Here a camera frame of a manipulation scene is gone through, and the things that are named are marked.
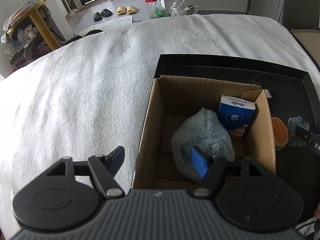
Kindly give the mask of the black slipper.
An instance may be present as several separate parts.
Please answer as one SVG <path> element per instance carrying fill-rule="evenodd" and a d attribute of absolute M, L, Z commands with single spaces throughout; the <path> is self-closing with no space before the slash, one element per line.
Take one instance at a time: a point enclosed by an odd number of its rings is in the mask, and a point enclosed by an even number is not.
<path fill-rule="evenodd" d="M 93 21 L 94 22 L 99 22 L 103 19 L 102 15 L 99 13 L 99 12 L 96 12 L 94 15 L 93 15 Z"/>
<path fill-rule="evenodd" d="M 103 16 L 104 18 L 110 17 L 112 15 L 113 15 L 113 12 L 108 9 L 103 9 L 101 11 L 101 16 Z"/>

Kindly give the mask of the left black slipper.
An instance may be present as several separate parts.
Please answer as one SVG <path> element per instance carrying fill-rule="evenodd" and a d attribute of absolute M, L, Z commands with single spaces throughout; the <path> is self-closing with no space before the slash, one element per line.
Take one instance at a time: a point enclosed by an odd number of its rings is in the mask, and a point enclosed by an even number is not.
<path fill-rule="evenodd" d="M 99 22 L 103 19 L 102 15 L 99 13 L 99 12 L 96 12 L 94 15 L 93 15 L 93 21 L 94 22 Z"/>

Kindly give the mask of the plush hamburger toy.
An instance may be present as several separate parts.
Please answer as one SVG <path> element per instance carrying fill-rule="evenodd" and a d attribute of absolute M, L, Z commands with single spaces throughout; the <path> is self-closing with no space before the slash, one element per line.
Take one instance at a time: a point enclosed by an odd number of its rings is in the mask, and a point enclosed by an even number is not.
<path fill-rule="evenodd" d="M 289 133 L 286 125 L 283 121 L 277 117 L 271 118 L 273 135 L 274 135 L 274 144 L 276 150 L 282 150 L 288 143 Z"/>

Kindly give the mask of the green plastic bag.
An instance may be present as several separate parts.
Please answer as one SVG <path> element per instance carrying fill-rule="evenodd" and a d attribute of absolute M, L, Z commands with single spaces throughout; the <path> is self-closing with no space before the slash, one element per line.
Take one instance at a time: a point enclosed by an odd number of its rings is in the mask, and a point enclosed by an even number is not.
<path fill-rule="evenodd" d="M 153 7 L 150 13 L 150 18 L 156 19 L 156 18 L 163 18 L 163 17 L 167 17 L 167 11 L 162 6 Z"/>

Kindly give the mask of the right yellow slipper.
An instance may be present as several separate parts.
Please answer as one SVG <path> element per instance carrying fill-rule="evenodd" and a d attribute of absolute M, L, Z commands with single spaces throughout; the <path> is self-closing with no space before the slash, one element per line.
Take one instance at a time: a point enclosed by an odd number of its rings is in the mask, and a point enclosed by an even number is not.
<path fill-rule="evenodd" d="M 133 5 L 128 6 L 126 10 L 129 15 L 135 14 L 137 12 L 137 8 Z"/>

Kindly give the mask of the round gold-rimmed table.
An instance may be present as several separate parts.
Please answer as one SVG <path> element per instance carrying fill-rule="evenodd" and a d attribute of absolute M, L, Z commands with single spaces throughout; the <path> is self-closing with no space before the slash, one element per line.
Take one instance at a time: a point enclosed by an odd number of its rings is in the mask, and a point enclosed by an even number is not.
<path fill-rule="evenodd" d="M 1 42 L 7 45 L 4 53 L 14 70 L 67 43 L 45 5 L 46 1 L 27 3 L 4 23 Z"/>

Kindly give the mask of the black shallow tray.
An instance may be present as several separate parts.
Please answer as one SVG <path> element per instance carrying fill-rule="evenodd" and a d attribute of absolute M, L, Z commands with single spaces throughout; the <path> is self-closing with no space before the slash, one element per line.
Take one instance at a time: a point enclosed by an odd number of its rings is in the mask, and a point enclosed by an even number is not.
<path fill-rule="evenodd" d="M 163 54 L 155 77 L 202 77 L 259 85 L 278 99 L 269 104 L 271 115 L 287 122 L 301 116 L 310 130 L 319 133 L 319 99 L 309 73 L 267 61 L 218 55 Z M 303 198 L 300 221 L 313 216 L 319 203 L 319 155 L 306 147 L 286 146 L 276 152 L 277 175 Z"/>

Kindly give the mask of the grey fluffy plush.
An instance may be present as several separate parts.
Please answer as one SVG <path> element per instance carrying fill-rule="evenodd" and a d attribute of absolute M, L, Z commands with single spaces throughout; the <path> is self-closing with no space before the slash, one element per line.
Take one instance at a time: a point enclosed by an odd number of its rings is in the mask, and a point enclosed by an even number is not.
<path fill-rule="evenodd" d="M 185 120 L 171 138 L 172 155 L 179 172 L 193 181 L 200 181 L 200 175 L 191 164 L 193 146 L 211 157 L 222 156 L 228 161 L 235 159 L 231 137 L 216 113 L 209 109 L 202 108 Z"/>

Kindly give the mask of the right black slipper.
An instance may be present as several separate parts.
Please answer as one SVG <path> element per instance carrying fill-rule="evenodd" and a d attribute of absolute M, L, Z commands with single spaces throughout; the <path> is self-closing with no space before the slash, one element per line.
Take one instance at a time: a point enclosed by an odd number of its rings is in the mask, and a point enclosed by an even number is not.
<path fill-rule="evenodd" d="M 113 15 L 113 12 L 108 9 L 103 9 L 101 11 L 101 16 L 103 16 L 104 18 L 110 17 L 112 15 Z"/>

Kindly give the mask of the dark upholstered panel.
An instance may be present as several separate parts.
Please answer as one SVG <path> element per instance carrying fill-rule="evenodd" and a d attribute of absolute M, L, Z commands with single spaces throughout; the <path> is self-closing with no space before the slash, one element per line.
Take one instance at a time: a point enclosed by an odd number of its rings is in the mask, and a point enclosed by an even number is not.
<path fill-rule="evenodd" d="M 285 0 L 283 25 L 289 29 L 318 29 L 319 0 Z"/>

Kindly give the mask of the white floor mat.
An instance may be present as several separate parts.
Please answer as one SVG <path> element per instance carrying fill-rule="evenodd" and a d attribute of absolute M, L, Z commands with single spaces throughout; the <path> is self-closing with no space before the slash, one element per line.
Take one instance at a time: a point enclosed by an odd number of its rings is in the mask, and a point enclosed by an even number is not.
<path fill-rule="evenodd" d="M 125 25 L 130 25 L 132 23 L 133 23 L 132 16 L 124 16 L 124 17 L 116 18 L 114 20 L 107 21 L 107 22 L 95 24 L 94 27 L 95 29 L 106 30 L 112 27 L 122 27 Z"/>

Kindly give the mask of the blue tissue pack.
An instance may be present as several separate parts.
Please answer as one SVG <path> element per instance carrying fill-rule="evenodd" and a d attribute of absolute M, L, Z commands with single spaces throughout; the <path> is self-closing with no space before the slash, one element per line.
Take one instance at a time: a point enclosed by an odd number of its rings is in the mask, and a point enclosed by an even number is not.
<path fill-rule="evenodd" d="M 255 103 L 222 95 L 217 112 L 221 125 L 228 131 L 247 126 L 255 113 Z"/>

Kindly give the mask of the white fluffy blanket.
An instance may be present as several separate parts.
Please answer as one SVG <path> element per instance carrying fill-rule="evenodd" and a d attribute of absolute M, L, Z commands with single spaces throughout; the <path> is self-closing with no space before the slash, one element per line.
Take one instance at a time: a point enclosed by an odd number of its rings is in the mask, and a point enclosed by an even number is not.
<path fill-rule="evenodd" d="M 15 194 L 64 156 L 125 147 L 116 175 L 128 191 L 159 56 L 236 56 L 319 70 L 289 31 L 260 16 L 174 16 L 116 26 L 37 59 L 1 82 L 1 232 L 20 227 Z"/>

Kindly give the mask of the brown cardboard box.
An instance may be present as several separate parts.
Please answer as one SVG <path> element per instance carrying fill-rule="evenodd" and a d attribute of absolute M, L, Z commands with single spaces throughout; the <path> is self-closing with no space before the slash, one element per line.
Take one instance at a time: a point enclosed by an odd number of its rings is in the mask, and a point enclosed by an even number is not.
<path fill-rule="evenodd" d="M 133 189 L 186 189 L 196 183 L 181 174 L 172 156 L 171 138 L 183 122 L 200 109 L 217 112 L 222 95 L 255 103 L 257 110 L 245 135 L 233 141 L 237 160 L 252 157 L 276 171 L 271 114 L 260 86 L 198 77 L 155 78 L 139 143 Z"/>

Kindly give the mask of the black white soft cube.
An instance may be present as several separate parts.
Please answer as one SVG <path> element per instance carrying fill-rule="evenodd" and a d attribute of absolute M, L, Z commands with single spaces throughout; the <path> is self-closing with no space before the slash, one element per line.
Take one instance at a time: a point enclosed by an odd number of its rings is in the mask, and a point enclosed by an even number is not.
<path fill-rule="evenodd" d="M 278 104 L 279 101 L 275 95 L 273 95 L 268 89 L 264 89 L 264 92 L 270 105 L 275 106 Z"/>

